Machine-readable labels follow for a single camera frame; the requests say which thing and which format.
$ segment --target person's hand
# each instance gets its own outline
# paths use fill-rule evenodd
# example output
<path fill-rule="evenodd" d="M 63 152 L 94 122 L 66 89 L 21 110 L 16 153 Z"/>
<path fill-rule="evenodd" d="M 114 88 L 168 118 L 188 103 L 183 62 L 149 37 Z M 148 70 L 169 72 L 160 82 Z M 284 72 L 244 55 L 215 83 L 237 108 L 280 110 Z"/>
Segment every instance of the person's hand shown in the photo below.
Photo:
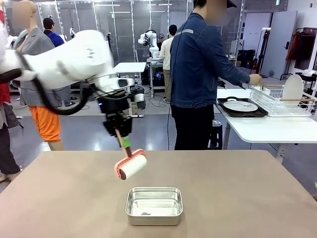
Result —
<path fill-rule="evenodd" d="M 259 74 L 250 74 L 250 85 L 253 86 L 262 86 L 262 77 Z"/>

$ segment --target paint roller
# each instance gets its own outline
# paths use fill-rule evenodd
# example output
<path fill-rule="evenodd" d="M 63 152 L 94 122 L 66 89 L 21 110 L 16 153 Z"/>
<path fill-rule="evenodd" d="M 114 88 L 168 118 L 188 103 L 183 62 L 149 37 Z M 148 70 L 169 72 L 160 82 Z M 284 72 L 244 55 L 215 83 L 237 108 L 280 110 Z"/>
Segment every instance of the paint roller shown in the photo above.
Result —
<path fill-rule="evenodd" d="M 114 166 L 114 172 L 119 179 L 126 180 L 136 174 L 147 163 L 147 156 L 144 150 L 131 151 L 131 144 L 127 137 L 121 137 L 120 132 L 115 130 L 120 146 L 126 157 Z"/>

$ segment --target metal tray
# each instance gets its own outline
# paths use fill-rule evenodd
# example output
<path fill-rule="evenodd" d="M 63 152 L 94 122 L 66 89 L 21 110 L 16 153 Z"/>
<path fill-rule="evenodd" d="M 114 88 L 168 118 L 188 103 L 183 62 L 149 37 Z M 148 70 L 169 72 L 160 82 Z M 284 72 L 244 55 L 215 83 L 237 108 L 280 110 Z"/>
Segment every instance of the metal tray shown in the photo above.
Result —
<path fill-rule="evenodd" d="M 183 213 L 182 196 L 174 187 L 135 187 L 125 206 L 133 226 L 176 226 Z"/>

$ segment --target man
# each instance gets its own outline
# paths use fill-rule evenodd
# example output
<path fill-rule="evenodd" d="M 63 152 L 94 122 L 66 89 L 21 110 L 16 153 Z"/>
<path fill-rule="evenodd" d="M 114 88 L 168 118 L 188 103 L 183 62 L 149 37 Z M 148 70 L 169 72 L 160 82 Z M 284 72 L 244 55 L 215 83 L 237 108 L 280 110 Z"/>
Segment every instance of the man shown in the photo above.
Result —
<path fill-rule="evenodd" d="M 51 18 L 45 18 L 43 20 L 43 26 L 44 26 L 44 34 L 47 35 L 47 37 L 50 38 L 51 42 L 55 47 L 60 46 L 64 44 L 64 40 L 56 33 L 54 33 L 54 22 Z M 75 103 L 70 101 L 70 85 L 66 86 L 64 88 L 61 88 L 59 90 L 56 90 L 56 93 L 64 99 L 64 104 L 66 107 L 72 106 Z"/>
<path fill-rule="evenodd" d="M 162 43 L 161 51 L 159 53 L 159 57 L 164 59 L 163 61 L 163 73 L 164 73 L 164 82 L 165 82 L 165 98 L 164 102 L 169 103 L 170 100 L 170 45 L 172 44 L 172 40 L 177 32 L 177 26 L 170 25 L 169 26 L 169 34 L 171 35 L 169 39 Z"/>
<path fill-rule="evenodd" d="M 171 113 L 175 119 L 175 150 L 206 150 L 214 119 L 217 79 L 234 85 L 262 82 L 228 61 L 216 27 L 226 15 L 229 0 L 194 0 L 194 10 L 171 45 Z"/>
<path fill-rule="evenodd" d="M 0 24 L 4 24 L 3 0 L 0 0 Z M 6 179 L 13 180 L 21 172 L 21 169 L 16 164 L 10 150 L 10 135 L 4 113 L 4 102 L 10 102 L 10 92 L 7 83 L 0 84 L 0 172 L 2 173 L 0 182 L 5 181 Z"/>
<path fill-rule="evenodd" d="M 162 43 L 163 43 L 164 40 L 165 40 L 164 34 L 160 33 L 160 34 L 158 35 L 158 43 L 157 43 L 158 51 L 160 51 L 160 49 L 161 49 L 161 47 L 162 47 Z"/>
<path fill-rule="evenodd" d="M 38 55 L 54 48 L 51 40 L 38 28 L 36 24 L 36 5 L 28 0 L 13 2 L 13 17 L 17 24 L 27 29 L 27 35 L 22 32 L 15 42 L 14 48 L 27 55 Z M 59 116 L 45 108 L 41 97 L 38 94 L 32 81 L 22 81 L 21 105 L 28 105 L 40 137 L 49 144 L 51 150 L 64 150 L 63 142 L 60 139 Z M 46 90 L 47 97 L 55 107 L 61 106 L 61 101 L 55 90 Z"/>

